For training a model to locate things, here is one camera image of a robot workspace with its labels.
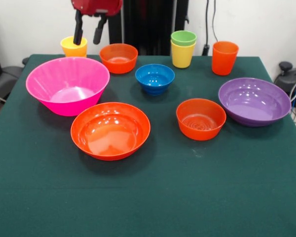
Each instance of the bowl rim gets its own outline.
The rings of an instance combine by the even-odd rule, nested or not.
[[[103,156],[103,155],[96,155],[96,154],[94,154],[94,153],[91,153],[91,152],[88,152],[88,151],[84,150],[83,148],[81,148],[81,147],[80,147],[80,146],[74,141],[74,139],[73,139],[73,126],[74,126],[75,121],[78,119],[78,117],[83,116],[84,113],[86,113],[88,110],[92,110],[92,109],[94,109],[94,107],[96,107],[96,106],[99,106],[99,105],[105,105],[105,104],[118,104],[118,105],[123,105],[123,106],[126,105],[126,106],[128,106],[128,107],[132,107],[133,109],[136,109],[136,110],[140,111],[140,112],[145,116],[146,121],[148,122],[148,133],[147,133],[147,135],[145,136],[145,138],[143,139],[143,141],[142,141],[140,144],[138,144],[138,145],[137,145],[136,147],[134,147],[133,149],[131,149],[131,150],[127,151],[127,152],[124,152],[124,153],[118,154],[118,155],[105,155],[105,156]],[[128,154],[128,153],[130,153],[130,152],[136,151],[137,149],[139,149],[139,148],[140,148],[140,147],[146,142],[146,140],[148,139],[148,137],[149,137],[149,135],[150,135],[150,132],[151,132],[151,124],[150,124],[150,120],[149,120],[148,116],[144,113],[144,111],[142,111],[141,109],[139,109],[138,107],[136,107],[136,106],[134,106],[134,105],[127,104],[127,103],[122,103],[122,102],[105,102],[105,103],[100,103],[100,104],[96,104],[96,105],[94,105],[94,106],[91,106],[91,107],[85,109],[84,111],[82,111],[77,117],[75,117],[75,119],[74,119],[74,121],[72,122],[71,127],[70,127],[70,136],[71,136],[71,140],[74,142],[74,144],[75,144],[80,150],[82,150],[83,152],[85,152],[86,154],[89,154],[89,155],[91,155],[91,156],[97,156],[97,157],[102,157],[102,158],[113,158],[113,157],[116,157],[116,156],[122,156],[122,155],[126,155],[126,154]]]
[[[179,119],[178,111],[179,111],[179,108],[180,108],[184,103],[186,103],[187,101],[191,101],[191,100],[207,101],[207,102],[210,102],[210,103],[214,104],[216,107],[218,107],[219,109],[221,109],[221,111],[223,112],[223,117],[224,117],[224,118],[223,118],[223,122],[222,122],[219,126],[215,127],[214,129],[210,129],[210,130],[198,130],[198,129],[191,128],[191,127],[185,125],[185,124],[181,121],[181,119]],[[176,115],[177,115],[177,120],[178,120],[178,122],[180,122],[181,125],[183,125],[185,128],[188,128],[188,129],[193,130],[193,131],[206,132],[206,133],[207,133],[207,132],[216,131],[216,130],[220,130],[220,129],[222,128],[222,126],[226,123],[226,120],[227,120],[226,111],[223,109],[222,106],[220,106],[218,103],[216,103],[216,102],[214,102],[214,101],[212,101],[212,100],[203,99],[203,98],[191,98],[191,99],[188,99],[188,100],[184,100],[183,102],[181,102],[181,103],[178,105],[177,110],[176,110]]]
[[[174,71],[173,71],[170,67],[168,67],[168,66],[166,66],[166,65],[163,65],[163,64],[150,63],[150,64],[145,64],[145,65],[141,66],[141,67],[138,68],[138,69],[136,70],[136,72],[135,72],[136,80],[137,80],[140,84],[145,85],[145,86],[149,86],[149,87],[157,87],[157,88],[160,88],[160,87],[161,87],[160,85],[147,85],[147,84],[143,83],[142,81],[140,81],[140,80],[138,79],[138,77],[137,77],[138,70],[139,70],[139,69],[142,69],[142,68],[144,68],[144,67],[147,67],[147,66],[158,66],[158,67],[162,67],[162,68],[166,68],[166,69],[169,69],[169,70],[170,70],[170,72],[171,72],[171,74],[172,74],[172,77],[171,77],[170,81],[167,82],[166,84],[161,85],[161,86],[167,86],[167,85],[170,85],[170,84],[174,81],[174,78],[175,78],[176,74],[174,73]]]
[[[75,101],[70,101],[70,102],[52,102],[50,100],[45,100],[45,99],[41,99],[41,98],[38,98],[37,96],[33,95],[33,93],[29,90],[29,78],[32,76],[32,74],[40,67],[43,67],[45,64],[49,64],[51,62],[54,62],[54,61],[58,61],[58,60],[75,60],[75,59],[78,59],[78,60],[85,60],[85,61],[92,61],[92,62],[96,62],[96,64],[99,64],[101,67],[103,67],[106,71],[106,74],[108,76],[108,80],[107,82],[105,83],[105,85],[99,89],[98,91],[94,92],[93,95],[90,95],[84,99],[80,99],[80,100],[75,100]],[[104,66],[102,63],[100,63],[99,61],[97,60],[94,60],[94,59],[91,59],[91,58],[85,58],[85,57],[60,57],[60,58],[55,58],[55,59],[52,59],[52,60],[49,60],[47,62],[44,62],[40,65],[38,65],[36,68],[34,68],[30,74],[28,75],[28,77],[26,78],[26,81],[25,81],[25,87],[26,87],[26,90],[28,91],[28,93],[33,96],[34,98],[36,98],[37,100],[39,101],[42,101],[42,102],[47,102],[47,103],[53,103],[53,104],[68,104],[68,103],[74,103],[74,102],[77,102],[77,101],[83,101],[83,100],[86,100],[86,99],[89,99],[93,96],[95,96],[96,94],[98,94],[99,92],[101,92],[102,90],[105,89],[105,87],[107,87],[107,85],[109,84],[110,82],[110,72],[109,70],[106,68],[106,66]]]
[[[226,86],[227,84],[233,82],[234,80],[244,80],[244,79],[250,79],[250,80],[260,81],[261,83],[266,83],[266,84],[269,84],[269,85],[273,86],[274,88],[277,88],[277,89],[279,90],[279,93],[283,94],[284,97],[287,98],[288,104],[290,105],[288,111],[286,111],[285,113],[283,113],[283,115],[278,116],[278,117],[276,117],[276,118],[272,118],[272,119],[267,119],[267,120],[265,120],[265,119],[252,119],[252,118],[244,117],[244,116],[241,116],[241,115],[239,115],[239,114],[237,114],[237,113],[231,111],[230,109],[228,109],[228,107],[226,106],[226,104],[222,101],[222,95],[221,95],[221,90],[222,90],[222,88],[223,88],[224,86]],[[221,85],[221,87],[219,88],[219,91],[218,91],[218,98],[219,98],[219,101],[221,102],[222,106],[223,106],[228,112],[233,113],[234,115],[237,115],[237,116],[240,117],[240,118],[247,119],[248,121],[253,121],[253,122],[254,122],[254,121],[258,121],[258,122],[277,121],[277,120],[279,120],[279,119],[282,119],[282,118],[285,117],[286,115],[288,115],[288,113],[289,113],[289,112],[291,111],[291,109],[292,109],[291,101],[290,101],[288,95],[285,93],[285,91],[283,91],[283,90],[282,90],[281,88],[279,88],[277,85],[275,85],[275,84],[273,84],[273,83],[271,83],[271,82],[269,82],[269,81],[262,80],[262,79],[258,79],[258,78],[246,78],[246,77],[244,77],[244,78],[234,78],[234,79],[231,79],[231,80],[229,80],[229,81],[226,81],[226,82],[225,82],[223,85]]]
[[[175,35],[176,33],[178,33],[178,32],[187,32],[187,33],[191,33],[191,34],[194,36],[194,39],[189,40],[189,41],[182,41],[182,40],[175,39],[175,38],[174,38],[174,35]],[[174,32],[172,32],[172,34],[171,34],[171,40],[176,41],[176,42],[179,42],[179,43],[191,43],[191,42],[197,40],[197,35],[196,35],[196,33],[192,32],[192,31],[185,31],[185,30],[174,31]]]
[[[129,61],[127,61],[127,62],[124,62],[124,63],[109,62],[107,59],[103,58],[103,50],[104,50],[105,48],[109,48],[109,47],[111,47],[112,45],[125,45],[125,46],[129,46],[129,47],[135,49],[135,51],[136,51],[136,55],[135,55],[134,58],[132,58],[131,60],[129,60]],[[99,56],[100,56],[101,60],[104,61],[104,62],[111,63],[111,64],[117,64],[117,65],[123,65],[123,64],[126,64],[126,63],[128,63],[128,62],[131,62],[131,61],[136,60],[136,58],[138,57],[138,50],[137,50],[137,48],[135,48],[134,46],[132,46],[132,45],[130,45],[130,44],[127,44],[127,43],[111,43],[111,44],[109,44],[109,45],[107,45],[107,46],[104,46],[104,47],[100,50],[100,52],[99,52]]]
[[[73,38],[73,39],[74,39],[73,36],[68,36],[68,37],[63,38],[63,39],[60,41],[60,46],[61,46],[61,47],[64,47],[64,48],[68,48],[68,49],[77,49],[77,48],[83,48],[83,47],[85,47],[86,44],[88,44],[88,40],[87,40],[87,38],[82,37],[82,38],[81,38],[81,42],[82,42],[82,39],[85,40],[84,44],[80,44],[80,45],[78,45],[78,47],[67,47],[67,46],[64,46],[64,41],[67,40],[67,39],[70,39],[70,38]]]

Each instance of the plastic bowl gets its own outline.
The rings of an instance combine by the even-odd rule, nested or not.
[[[238,123],[266,126],[291,110],[287,94],[276,85],[256,78],[237,78],[223,84],[219,100],[227,114]]]
[[[197,36],[191,31],[175,31],[171,34],[171,40],[178,46],[190,46],[196,42]]]
[[[107,161],[133,154],[149,133],[150,122],[144,112],[118,102],[98,104],[83,111],[71,126],[72,140],[82,151]]]
[[[137,69],[137,81],[149,95],[160,95],[173,82],[174,71],[161,64],[147,64]]]
[[[125,43],[110,44],[100,51],[102,63],[111,73],[123,74],[134,69],[138,51]]]
[[[98,102],[109,80],[110,73],[102,63],[66,57],[35,68],[26,80],[26,89],[55,114],[76,116]]]
[[[177,108],[181,132],[190,139],[205,141],[214,138],[226,122],[223,108],[206,99],[183,101]]]

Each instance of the orange cup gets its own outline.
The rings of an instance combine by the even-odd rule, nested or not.
[[[213,46],[212,70],[220,76],[231,73],[239,51],[238,45],[228,41],[219,41]]]
[[[177,108],[181,132],[190,139],[206,141],[214,138],[226,122],[223,108],[206,99],[183,101]]]
[[[134,69],[138,51],[129,44],[114,43],[102,48],[99,55],[111,73],[123,74]]]

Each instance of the purple bowl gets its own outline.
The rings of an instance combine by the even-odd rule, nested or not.
[[[266,126],[291,110],[287,94],[276,85],[256,78],[237,78],[223,84],[218,92],[226,113],[249,127]]]

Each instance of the small orange bowl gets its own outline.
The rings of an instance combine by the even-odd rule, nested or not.
[[[190,139],[206,141],[214,138],[226,122],[223,108],[206,99],[183,101],[177,108],[181,132]]]
[[[125,43],[113,43],[100,51],[102,63],[111,73],[123,74],[134,69],[138,57],[135,47]]]
[[[90,107],[71,126],[71,138],[82,151],[101,160],[124,159],[147,140],[148,117],[124,103],[108,102]]]

